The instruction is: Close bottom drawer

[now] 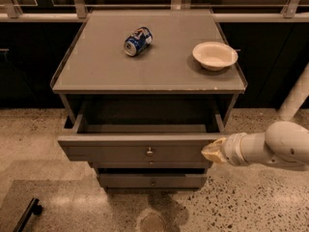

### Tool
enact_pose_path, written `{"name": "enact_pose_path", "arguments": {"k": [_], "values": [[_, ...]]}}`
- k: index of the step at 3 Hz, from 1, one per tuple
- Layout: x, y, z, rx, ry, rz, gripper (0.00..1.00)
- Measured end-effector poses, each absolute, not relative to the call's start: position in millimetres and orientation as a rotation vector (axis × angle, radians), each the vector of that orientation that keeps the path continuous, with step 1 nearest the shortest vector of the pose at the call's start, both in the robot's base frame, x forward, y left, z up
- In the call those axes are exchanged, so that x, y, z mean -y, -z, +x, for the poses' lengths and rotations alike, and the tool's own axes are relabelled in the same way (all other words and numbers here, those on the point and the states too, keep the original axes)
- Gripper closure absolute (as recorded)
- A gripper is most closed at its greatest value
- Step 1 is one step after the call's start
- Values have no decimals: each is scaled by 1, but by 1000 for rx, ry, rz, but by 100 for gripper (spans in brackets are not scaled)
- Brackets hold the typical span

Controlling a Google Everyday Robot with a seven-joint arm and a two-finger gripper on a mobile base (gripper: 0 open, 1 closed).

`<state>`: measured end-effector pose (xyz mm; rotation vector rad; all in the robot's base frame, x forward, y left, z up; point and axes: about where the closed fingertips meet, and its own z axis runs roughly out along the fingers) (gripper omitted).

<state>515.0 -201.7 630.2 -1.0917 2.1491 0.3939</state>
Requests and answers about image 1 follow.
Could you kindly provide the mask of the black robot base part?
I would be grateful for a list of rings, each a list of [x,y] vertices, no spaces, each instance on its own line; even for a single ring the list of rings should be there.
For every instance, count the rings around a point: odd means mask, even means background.
[[[42,205],[38,198],[32,198],[26,210],[23,212],[13,232],[22,232],[31,215],[39,216],[42,213]]]

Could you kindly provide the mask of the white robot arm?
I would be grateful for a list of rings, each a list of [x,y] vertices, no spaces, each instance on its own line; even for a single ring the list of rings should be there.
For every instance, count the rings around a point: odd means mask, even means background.
[[[274,168],[304,169],[309,164],[309,130],[292,119],[308,96],[309,65],[279,108],[280,121],[264,132],[241,132],[221,137],[203,148],[203,157],[233,166],[259,163]]]

